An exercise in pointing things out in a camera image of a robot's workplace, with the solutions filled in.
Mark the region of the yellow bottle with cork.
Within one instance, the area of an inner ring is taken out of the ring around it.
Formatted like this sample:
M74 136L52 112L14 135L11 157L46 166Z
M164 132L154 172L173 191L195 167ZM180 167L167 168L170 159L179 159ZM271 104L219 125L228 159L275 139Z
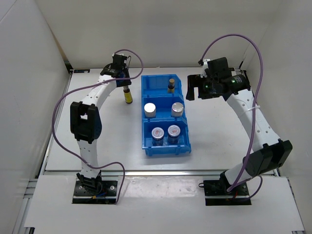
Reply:
M125 97L125 102L127 104L131 104L133 102L133 98L132 98L132 94L131 94L129 86L123 87L123 93L124 93L124 97Z
M167 93L173 94L175 92L175 80L173 78L169 79Z

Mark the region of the white jar silver lid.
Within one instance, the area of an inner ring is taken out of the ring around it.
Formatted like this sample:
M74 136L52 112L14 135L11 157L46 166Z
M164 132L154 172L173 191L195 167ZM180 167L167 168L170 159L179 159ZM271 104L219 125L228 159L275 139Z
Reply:
M155 104L149 102L144 105L144 115L146 118L156 117L156 106Z
M181 117L184 112L184 105L181 102L175 102L171 107L171 116L172 117Z

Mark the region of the brown jar red label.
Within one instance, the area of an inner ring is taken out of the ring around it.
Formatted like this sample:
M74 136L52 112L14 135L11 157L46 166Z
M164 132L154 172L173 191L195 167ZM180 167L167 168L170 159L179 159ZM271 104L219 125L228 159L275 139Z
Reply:
M162 146L164 140L164 130L160 127L155 127L151 134L153 146Z
M170 144L177 144L179 140L179 135L181 133L181 129L177 125L170 125L168 127L168 137L167 140Z

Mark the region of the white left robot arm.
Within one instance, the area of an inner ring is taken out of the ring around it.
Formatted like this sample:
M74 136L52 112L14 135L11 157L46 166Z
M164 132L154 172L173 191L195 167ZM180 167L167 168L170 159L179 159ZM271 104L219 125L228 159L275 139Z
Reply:
M118 87L123 88L125 102L133 102L129 88L131 81L125 79L130 77L127 59L123 54L114 54L113 62L100 72L99 86L92 88L82 101L70 105L70 130L77 140L80 157L86 161L81 163L77 177L91 195L97 195L102 190L100 170L97 168L97 139L102 130L99 110L110 93Z

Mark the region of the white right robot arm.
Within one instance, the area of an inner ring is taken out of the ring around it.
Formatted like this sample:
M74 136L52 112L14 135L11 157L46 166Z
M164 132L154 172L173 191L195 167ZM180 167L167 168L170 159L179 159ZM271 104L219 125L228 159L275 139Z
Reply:
M223 97L250 139L247 155L242 162L220 175L219 190L230 195L238 185L282 167L293 146L271 128L256 103L248 79L242 74L233 75L225 57L201 59L198 63L202 72L187 77L186 99L194 100L195 88L200 99Z

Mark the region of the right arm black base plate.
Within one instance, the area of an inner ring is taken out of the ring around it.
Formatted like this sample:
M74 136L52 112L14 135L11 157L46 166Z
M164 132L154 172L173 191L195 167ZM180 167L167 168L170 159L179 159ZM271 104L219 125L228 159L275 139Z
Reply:
M219 180L204 180L198 186L204 189L206 206L248 206L252 204L246 182L230 192L222 188Z

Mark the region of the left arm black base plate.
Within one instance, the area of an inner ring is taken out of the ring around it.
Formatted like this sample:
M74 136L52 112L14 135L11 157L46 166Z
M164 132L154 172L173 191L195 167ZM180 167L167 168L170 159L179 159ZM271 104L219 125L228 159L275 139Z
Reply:
M86 185L76 179L73 191L73 204L116 204L117 200L117 180L102 180L96 184L96 187L87 188Z

